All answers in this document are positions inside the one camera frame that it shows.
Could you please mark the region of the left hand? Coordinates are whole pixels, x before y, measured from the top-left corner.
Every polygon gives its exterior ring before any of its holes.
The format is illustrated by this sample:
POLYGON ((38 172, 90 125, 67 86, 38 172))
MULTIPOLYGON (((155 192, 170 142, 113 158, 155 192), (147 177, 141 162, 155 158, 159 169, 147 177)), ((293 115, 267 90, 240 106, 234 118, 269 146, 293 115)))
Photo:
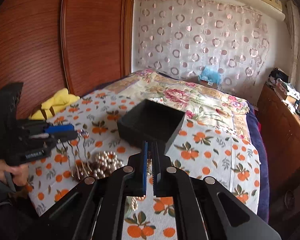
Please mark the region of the left hand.
POLYGON ((12 174, 12 180, 15 185, 25 186, 29 175, 29 166, 27 164, 8 166, 4 160, 0 160, 0 181, 7 184, 5 173, 12 174))

